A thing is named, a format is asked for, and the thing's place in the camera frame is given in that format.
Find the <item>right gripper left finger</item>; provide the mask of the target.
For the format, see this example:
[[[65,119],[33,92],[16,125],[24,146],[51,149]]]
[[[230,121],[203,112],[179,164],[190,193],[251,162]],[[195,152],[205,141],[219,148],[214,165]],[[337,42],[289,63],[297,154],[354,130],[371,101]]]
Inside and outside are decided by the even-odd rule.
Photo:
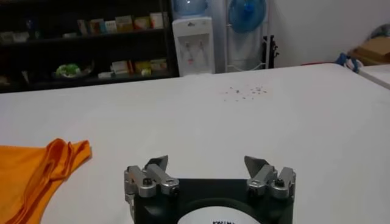
[[[168,155],[151,158],[141,169],[139,166],[128,166],[124,171],[125,201],[134,210],[134,198],[152,198],[158,193],[174,198],[180,192],[179,180],[166,173]]]

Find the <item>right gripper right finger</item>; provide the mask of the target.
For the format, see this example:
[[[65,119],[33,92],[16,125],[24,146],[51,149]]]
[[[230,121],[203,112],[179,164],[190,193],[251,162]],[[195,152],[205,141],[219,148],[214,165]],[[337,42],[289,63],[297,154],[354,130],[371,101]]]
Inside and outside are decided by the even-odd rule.
[[[262,197],[270,194],[277,200],[295,197],[296,173],[290,167],[283,167],[280,172],[265,159],[244,157],[244,163],[250,178],[246,182],[250,197]]]

